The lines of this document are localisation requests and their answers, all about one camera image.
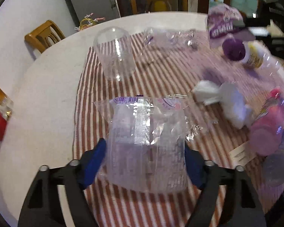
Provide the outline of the white paper wad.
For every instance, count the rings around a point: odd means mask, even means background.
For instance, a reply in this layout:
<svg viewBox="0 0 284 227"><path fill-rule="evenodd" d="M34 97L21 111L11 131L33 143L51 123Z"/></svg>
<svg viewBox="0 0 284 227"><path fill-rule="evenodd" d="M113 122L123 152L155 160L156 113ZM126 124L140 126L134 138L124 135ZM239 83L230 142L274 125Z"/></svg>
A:
<svg viewBox="0 0 284 227"><path fill-rule="evenodd" d="M237 129L250 127L253 121L253 109L246 104L245 97L236 85L225 82L220 86L220 104L226 119Z"/></svg>

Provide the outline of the blue label water bottle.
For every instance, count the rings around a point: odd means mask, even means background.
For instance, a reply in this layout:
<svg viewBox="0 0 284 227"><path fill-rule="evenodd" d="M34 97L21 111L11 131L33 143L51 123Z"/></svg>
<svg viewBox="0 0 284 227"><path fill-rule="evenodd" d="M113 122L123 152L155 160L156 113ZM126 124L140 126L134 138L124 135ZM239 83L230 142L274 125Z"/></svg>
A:
<svg viewBox="0 0 284 227"><path fill-rule="evenodd" d="M263 162L262 173L265 183L271 187L284 183L284 130L279 148Z"/></svg>

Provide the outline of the clear plastic wrap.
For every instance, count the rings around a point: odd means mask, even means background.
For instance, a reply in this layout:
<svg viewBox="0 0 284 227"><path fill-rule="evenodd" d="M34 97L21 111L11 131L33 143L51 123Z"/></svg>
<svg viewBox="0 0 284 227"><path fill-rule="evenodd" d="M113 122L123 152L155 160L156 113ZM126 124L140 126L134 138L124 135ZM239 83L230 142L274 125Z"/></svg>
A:
<svg viewBox="0 0 284 227"><path fill-rule="evenodd" d="M148 27L143 32L143 47L140 54L143 55L151 46L160 49L197 50L198 43L195 33L194 29L175 30Z"/></svg>

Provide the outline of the amber liquor bottle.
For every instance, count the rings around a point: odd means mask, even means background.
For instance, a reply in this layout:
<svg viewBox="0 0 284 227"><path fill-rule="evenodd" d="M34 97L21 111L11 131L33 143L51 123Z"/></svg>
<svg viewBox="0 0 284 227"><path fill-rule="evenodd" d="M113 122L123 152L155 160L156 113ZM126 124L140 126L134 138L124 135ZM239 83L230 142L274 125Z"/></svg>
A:
<svg viewBox="0 0 284 227"><path fill-rule="evenodd" d="M13 101L0 89L0 113L5 120L11 118L13 105Z"/></svg>

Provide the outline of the yellow label clear bottle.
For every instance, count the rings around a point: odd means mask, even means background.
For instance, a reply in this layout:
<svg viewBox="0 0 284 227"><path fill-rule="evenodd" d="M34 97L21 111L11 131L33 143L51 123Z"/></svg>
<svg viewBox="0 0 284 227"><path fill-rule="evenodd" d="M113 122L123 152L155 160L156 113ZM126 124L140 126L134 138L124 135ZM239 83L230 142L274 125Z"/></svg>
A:
<svg viewBox="0 0 284 227"><path fill-rule="evenodd" d="M279 61L263 46L256 42L243 42L237 38L228 38L222 43L225 57L230 61L238 61L248 69L269 69L277 72Z"/></svg>

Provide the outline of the clear plastic cup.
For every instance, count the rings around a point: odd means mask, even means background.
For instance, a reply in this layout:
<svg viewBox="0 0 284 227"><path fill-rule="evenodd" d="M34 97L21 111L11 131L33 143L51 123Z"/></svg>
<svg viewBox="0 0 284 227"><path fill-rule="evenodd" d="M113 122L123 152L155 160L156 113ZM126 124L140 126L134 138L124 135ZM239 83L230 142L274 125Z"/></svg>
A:
<svg viewBox="0 0 284 227"><path fill-rule="evenodd" d="M93 42L106 78L122 81L135 71L135 61L129 32L120 27L105 28Z"/></svg>

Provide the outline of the wooden chair left side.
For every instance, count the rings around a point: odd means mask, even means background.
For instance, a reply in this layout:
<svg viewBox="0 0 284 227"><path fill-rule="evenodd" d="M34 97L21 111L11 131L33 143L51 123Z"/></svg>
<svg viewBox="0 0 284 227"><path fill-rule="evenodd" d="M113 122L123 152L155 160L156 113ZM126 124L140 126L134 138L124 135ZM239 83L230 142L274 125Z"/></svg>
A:
<svg viewBox="0 0 284 227"><path fill-rule="evenodd" d="M66 37L59 27L51 20L47 20L29 34L24 40L40 53L45 52L52 45L64 40Z"/></svg>

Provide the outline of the purple snack wrapper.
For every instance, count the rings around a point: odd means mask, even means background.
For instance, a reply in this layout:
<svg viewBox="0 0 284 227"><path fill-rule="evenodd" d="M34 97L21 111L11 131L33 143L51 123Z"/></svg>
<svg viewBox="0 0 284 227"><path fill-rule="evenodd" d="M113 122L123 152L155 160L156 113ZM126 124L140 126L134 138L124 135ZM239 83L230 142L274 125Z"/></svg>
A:
<svg viewBox="0 0 284 227"><path fill-rule="evenodd" d="M218 4L209 8L207 16L208 41L211 48L220 47L223 41L239 32L235 23L243 22L239 10L226 4Z"/></svg>

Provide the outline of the striped red white cloth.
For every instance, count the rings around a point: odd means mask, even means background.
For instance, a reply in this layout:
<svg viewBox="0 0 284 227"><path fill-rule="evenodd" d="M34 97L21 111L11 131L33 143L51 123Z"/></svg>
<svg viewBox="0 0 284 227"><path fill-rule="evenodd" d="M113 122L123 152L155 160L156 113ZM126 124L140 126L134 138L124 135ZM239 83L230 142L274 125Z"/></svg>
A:
<svg viewBox="0 0 284 227"><path fill-rule="evenodd" d="M134 74L123 82L105 78L96 52L90 49L80 77L75 108L73 154L79 158L99 138L108 133L108 123L96 109L96 101L117 96L182 97L202 79L233 82L258 112L274 87L284 92L284 77L264 69L249 72L223 59L219 49L211 49L204 32L196 33L198 49L169 49L141 54L143 35L131 37L136 62ZM219 105L202 106L189 101L191 116L198 127L190 146L205 159L230 168L230 152L248 140L246 128L234 128ZM129 191L109 183L98 174L86 197L99 226L184 226L200 191L192 184L179 193L147 194Z"/></svg>

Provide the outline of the crumpled white tissue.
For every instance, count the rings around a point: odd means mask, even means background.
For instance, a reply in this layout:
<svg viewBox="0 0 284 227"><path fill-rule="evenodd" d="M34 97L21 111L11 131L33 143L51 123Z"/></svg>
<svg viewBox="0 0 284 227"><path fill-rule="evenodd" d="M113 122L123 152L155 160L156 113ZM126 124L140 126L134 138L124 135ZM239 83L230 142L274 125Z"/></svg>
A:
<svg viewBox="0 0 284 227"><path fill-rule="evenodd" d="M195 100L204 105L221 101L220 87L209 80L201 80L192 90Z"/></svg>

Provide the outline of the pink label bottle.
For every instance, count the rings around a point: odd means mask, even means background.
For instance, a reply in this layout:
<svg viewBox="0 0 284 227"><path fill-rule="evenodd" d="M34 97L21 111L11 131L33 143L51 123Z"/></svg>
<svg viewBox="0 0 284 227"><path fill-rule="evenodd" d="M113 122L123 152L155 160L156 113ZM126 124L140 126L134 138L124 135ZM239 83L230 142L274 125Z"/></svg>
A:
<svg viewBox="0 0 284 227"><path fill-rule="evenodd" d="M284 97L280 88L274 88L250 127L250 149L260 156L273 154L281 143L283 126Z"/></svg>

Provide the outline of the clear plastic bag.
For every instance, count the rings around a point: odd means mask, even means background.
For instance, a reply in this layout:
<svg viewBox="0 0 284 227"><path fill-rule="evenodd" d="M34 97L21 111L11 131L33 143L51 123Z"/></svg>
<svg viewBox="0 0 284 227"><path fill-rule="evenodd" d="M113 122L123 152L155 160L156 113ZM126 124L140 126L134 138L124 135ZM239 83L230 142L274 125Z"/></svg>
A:
<svg viewBox="0 0 284 227"><path fill-rule="evenodd" d="M185 142L214 124L191 97L116 97L95 102L108 124L105 178L127 190L173 193L187 186Z"/></svg>

